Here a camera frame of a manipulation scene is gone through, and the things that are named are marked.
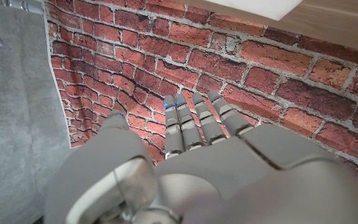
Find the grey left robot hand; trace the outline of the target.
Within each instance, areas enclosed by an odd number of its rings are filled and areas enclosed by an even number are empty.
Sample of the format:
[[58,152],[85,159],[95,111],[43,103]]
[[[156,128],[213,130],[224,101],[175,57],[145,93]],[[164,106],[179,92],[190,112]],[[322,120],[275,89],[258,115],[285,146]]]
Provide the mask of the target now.
[[55,175],[45,223],[358,223],[358,182],[332,154],[215,91],[193,103],[165,97],[158,164],[112,110]]

